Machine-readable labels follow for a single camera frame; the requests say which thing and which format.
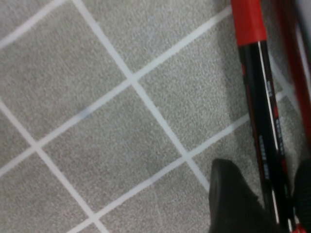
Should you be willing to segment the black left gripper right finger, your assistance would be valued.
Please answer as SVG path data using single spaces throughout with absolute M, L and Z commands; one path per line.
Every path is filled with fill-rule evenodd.
M 303 160 L 295 174 L 294 205 L 302 226 L 311 225 L 311 160 Z

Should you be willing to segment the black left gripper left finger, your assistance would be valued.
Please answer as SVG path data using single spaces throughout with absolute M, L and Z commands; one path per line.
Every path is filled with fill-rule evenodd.
M 284 232 L 265 212 L 231 160 L 213 160 L 208 199 L 210 233 Z

